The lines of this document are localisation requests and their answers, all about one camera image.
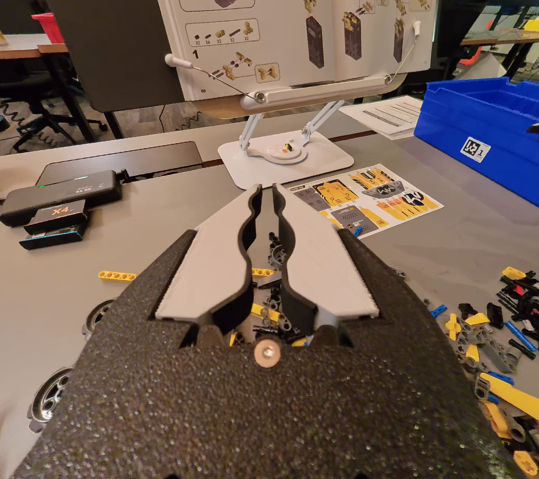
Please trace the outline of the dark divider panel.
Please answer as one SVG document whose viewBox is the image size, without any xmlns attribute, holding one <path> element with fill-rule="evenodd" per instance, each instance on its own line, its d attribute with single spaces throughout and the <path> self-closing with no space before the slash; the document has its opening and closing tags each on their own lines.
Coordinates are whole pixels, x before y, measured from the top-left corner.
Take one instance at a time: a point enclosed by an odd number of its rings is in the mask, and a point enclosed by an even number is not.
<svg viewBox="0 0 539 479">
<path fill-rule="evenodd" d="M 192 65 L 172 55 L 158 0 L 48 1 L 93 108 L 111 112 L 193 101 L 185 98 L 176 70 L 192 69 Z M 397 74 L 392 83 L 380 90 L 348 96 L 391 91 L 401 85 L 406 74 Z M 246 110 L 240 99 L 240 95 L 232 95 L 193 102 L 216 103 L 216 108 L 232 102 L 243 113 Z M 322 102 L 317 98 L 303 106 Z M 263 111 L 298 106 L 301 105 L 296 102 Z"/>
</svg>

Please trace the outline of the black toy wheel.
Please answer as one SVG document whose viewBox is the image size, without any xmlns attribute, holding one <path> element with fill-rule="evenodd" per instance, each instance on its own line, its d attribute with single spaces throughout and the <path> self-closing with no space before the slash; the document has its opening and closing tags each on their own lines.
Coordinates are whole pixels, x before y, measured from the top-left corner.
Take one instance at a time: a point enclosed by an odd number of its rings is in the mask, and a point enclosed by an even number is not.
<svg viewBox="0 0 539 479">
<path fill-rule="evenodd" d="M 116 301 L 116 297 L 105 300 L 94 307 L 87 315 L 85 322 L 81 328 L 82 335 L 85 341 L 89 341 L 92 334 L 95 332 L 95 327 L 102 320 L 104 314 L 108 312 L 111 305 Z"/>
<path fill-rule="evenodd" d="M 48 424 L 69 383 L 74 363 L 52 373 L 37 389 L 28 408 L 29 429 L 40 433 Z"/>
</svg>

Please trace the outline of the pile of toy building pieces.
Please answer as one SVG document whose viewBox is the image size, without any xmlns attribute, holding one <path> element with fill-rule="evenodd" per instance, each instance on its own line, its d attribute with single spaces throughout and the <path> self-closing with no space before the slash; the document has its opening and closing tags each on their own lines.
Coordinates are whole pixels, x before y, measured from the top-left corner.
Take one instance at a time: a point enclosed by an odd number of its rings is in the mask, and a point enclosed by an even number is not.
<svg viewBox="0 0 539 479">
<path fill-rule="evenodd" d="M 498 376 L 464 371 L 437 321 L 359 240 L 341 238 L 380 318 L 320 327 L 263 371 L 246 351 L 227 405 L 235 478 L 538 478 L 536 453 L 510 435 L 538 425 L 538 399 Z"/>
</svg>

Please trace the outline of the black power bank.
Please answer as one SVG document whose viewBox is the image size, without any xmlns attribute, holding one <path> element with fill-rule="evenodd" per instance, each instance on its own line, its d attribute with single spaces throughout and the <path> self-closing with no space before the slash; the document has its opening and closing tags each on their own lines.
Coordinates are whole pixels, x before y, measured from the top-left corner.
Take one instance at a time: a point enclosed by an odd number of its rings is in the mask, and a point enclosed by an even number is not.
<svg viewBox="0 0 539 479">
<path fill-rule="evenodd" d="M 122 186 L 116 172 L 102 171 L 54 184 L 11 191 L 1 206 L 1 222 L 9 227 L 23 226 L 41 208 L 77 200 L 85 200 L 86 208 L 94 208 L 121 198 Z"/>
</svg>

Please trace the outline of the blue plastic bin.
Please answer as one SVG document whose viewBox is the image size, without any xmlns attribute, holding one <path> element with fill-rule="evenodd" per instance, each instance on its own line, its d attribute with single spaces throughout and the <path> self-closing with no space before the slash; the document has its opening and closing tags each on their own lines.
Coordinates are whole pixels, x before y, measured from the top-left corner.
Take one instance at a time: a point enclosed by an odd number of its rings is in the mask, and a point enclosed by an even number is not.
<svg viewBox="0 0 539 479">
<path fill-rule="evenodd" d="M 538 206 L 538 83 L 428 84 L 414 136 Z"/>
</svg>

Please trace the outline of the printed paper sheets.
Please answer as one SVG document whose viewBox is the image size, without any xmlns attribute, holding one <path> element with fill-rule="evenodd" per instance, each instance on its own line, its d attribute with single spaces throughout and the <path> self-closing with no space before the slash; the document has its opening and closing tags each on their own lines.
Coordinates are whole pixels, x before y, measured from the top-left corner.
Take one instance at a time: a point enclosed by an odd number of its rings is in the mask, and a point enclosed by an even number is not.
<svg viewBox="0 0 539 479">
<path fill-rule="evenodd" d="M 422 104 L 420 99 L 402 96 L 343 106 L 340 112 L 388 139 L 397 140 L 414 136 Z"/>
</svg>

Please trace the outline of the red plastic bin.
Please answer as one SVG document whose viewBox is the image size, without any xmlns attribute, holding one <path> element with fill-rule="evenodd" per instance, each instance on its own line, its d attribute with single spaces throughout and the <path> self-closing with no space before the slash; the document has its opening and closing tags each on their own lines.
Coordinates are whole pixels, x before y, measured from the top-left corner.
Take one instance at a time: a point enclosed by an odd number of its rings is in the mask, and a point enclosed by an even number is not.
<svg viewBox="0 0 539 479">
<path fill-rule="evenodd" d="M 59 29 L 55 15 L 52 12 L 40 13 L 32 15 L 32 18 L 38 21 L 45 35 L 52 44 L 64 43 L 64 37 Z"/>
</svg>

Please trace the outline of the black box blue edge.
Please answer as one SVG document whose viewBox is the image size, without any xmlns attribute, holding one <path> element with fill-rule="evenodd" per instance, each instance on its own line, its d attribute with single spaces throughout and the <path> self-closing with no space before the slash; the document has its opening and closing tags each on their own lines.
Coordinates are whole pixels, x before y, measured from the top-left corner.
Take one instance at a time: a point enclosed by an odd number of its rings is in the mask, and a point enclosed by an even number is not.
<svg viewBox="0 0 539 479">
<path fill-rule="evenodd" d="M 29 234 L 19 244 L 26 250 L 71 244 L 82 241 L 88 221 L 74 226 L 64 227 L 55 231 Z"/>
</svg>

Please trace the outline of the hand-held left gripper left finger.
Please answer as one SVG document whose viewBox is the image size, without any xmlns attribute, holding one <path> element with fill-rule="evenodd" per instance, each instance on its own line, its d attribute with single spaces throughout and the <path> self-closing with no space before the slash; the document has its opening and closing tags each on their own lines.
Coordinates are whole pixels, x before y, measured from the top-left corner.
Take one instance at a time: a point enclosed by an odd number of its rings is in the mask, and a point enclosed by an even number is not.
<svg viewBox="0 0 539 479">
<path fill-rule="evenodd" d="M 196 229 L 155 317 L 215 324 L 223 334 L 251 314 L 252 263 L 262 186 L 255 184 Z"/>
</svg>

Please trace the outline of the black flat desk panel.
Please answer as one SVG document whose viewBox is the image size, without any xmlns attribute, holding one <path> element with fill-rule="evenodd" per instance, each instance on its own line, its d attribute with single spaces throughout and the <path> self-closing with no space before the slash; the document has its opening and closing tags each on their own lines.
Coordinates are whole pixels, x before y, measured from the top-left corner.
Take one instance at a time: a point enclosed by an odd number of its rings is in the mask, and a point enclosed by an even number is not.
<svg viewBox="0 0 539 479">
<path fill-rule="evenodd" d="M 187 141 L 51 163 L 44 168 L 36 185 L 53 184 L 107 170 L 116 173 L 126 170 L 131 177 L 137 177 L 201 166 L 202 163 L 196 144 Z"/>
</svg>

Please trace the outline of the black office chair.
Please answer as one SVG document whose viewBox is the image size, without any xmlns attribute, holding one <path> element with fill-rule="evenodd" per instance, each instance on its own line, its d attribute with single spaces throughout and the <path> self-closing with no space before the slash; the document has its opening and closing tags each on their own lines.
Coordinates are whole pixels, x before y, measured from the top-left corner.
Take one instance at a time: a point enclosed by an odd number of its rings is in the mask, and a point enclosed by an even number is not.
<svg viewBox="0 0 539 479">
<path fill-rule="evenodd" d="M 457 63 L 470 59 L 478 46 L 462 46 L 462 41 L 489 0 L 441 0 L 436 34 L 436 67 L 432 81 L 452 78 Z"/>
<path fill-rule="evenodd" d="M 50 6 L 47 0 L 25 0 L 32 15 L 49 13 Z M 59 97 L 56 85 L 45 66 L 39 59 L 10 59 L 1 62 L 1 113 L 18 124 L 19 140 L 13 145 L 11 151 L 27 152 L 23 144 L 43 132 L 46 127 L 57 134 L 62 134 L 71 143 L 75 144 L 73 137 L 62 127 L 61 123 L 75 126 L 67 116 L 51 113 L 43 105 L 45 98 Z M 8 113 L 8 104 L 14 102 L 27 103 L 30 112 L 37 115 L 32 120 L 19 119 L 17 113 Z"/>
</svg>

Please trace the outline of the wooden topped desk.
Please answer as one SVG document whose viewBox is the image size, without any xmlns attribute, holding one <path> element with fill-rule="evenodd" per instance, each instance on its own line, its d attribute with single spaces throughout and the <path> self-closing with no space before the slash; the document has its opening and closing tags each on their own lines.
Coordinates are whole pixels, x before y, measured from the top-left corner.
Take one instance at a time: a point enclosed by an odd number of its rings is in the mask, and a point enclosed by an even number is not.
<svg viewBox="0 0 539 479">
<path fill-rule="evenodd" d="M 44 34 L 5 35 L 1 60 L 40 58 L 43 54 L 68 53 L 65 43 L 52 43 Z"/>
<path fill-rule="evenodd" d="M 502 66 L 507 77 L 514 77 L 527 58 L 533 44 L 538 43 L 538 30 L 496 29 L 472 32 L 462 41 L 462 46 L 513 45 Z"/>
</svg>

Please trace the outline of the open instruction booklet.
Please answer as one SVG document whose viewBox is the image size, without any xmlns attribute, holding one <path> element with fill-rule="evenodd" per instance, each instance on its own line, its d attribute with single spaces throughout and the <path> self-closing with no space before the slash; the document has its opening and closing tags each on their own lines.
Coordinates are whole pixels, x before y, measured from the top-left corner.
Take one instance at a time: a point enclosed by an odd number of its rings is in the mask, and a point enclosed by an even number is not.
<svg viewBox="0 0 539 479">
<path fill-rule="evenodd" d="M 423 71 L 437 0 L 158 0 L 185 98 L 276 106 Z"/>
</svg>

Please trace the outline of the small black box orange print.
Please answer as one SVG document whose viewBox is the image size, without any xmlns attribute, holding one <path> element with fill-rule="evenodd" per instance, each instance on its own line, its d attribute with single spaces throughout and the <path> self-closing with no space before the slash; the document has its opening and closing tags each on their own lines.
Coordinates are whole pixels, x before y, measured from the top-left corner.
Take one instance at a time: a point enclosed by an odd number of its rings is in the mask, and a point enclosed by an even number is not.
<svg viewBox="0 0 539 479">
<path fill-rule="evenodd" d="M 84 209 L 85 202 L 85 200 L 76 200 L 41 208 L 24 226 L 24 229 L 29 234 L 39 234 L 81 224 L 86 225 L 89 215 Z"/>
</svg>

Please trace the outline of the white book stand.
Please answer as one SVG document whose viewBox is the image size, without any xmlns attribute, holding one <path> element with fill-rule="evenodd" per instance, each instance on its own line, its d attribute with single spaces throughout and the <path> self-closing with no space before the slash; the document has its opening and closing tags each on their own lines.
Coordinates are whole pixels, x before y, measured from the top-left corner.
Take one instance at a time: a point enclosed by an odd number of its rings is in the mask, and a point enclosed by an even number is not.
<svg viewBox="0 0 539 479">
<path fill-rule="evenodd" d="M 241 107 L 258 113 L 249 116 L 237 143 L 226 143 L 218 148 L 235 185 L 243 190 L 253 184 L 266 188 L 274 183 L 288 183 L 352 166 L 354 159 L 350 155 L 315 132 L 339 110 L 349 94 L 380 90 L 396 76 L 379 74 L 317 86 L 244 93 Z M 303 105 L 317 98 L 327 104 L 301 130 L 252 138 L 257 123 L 264 116 L 264 108 L 291 106 L 296 102 Z"/>
</svg>

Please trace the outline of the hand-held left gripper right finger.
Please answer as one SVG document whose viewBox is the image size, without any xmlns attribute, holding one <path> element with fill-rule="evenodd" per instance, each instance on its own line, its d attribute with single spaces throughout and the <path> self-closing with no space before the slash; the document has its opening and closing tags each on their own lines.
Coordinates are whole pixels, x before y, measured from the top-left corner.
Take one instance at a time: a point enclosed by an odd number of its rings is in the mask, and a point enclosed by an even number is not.
<svg viewBox="0 0 539 479">
<path fill-rule="evenodd" d="M 360 242 L 283 186 L 273 184 L 272 190 L 286 254 L 281 303 L 292 325 L 309 336 L 320 326 L 378 317 L 380 310 L 350 256 Z"/>
</svg>

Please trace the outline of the yellow grey sticker sheet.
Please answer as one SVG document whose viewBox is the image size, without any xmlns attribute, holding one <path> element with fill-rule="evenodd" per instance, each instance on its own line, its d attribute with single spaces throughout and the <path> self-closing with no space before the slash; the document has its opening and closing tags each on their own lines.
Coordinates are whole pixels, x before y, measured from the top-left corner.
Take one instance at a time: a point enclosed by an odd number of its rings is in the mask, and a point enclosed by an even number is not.
<svg viewBox="0 0 539 479">
<path fill-rule="evenodd" d="M 303 182 L 288 190 L 333 226 L 361 238 L 443 207 L 382 164 Z"/>
</svg>

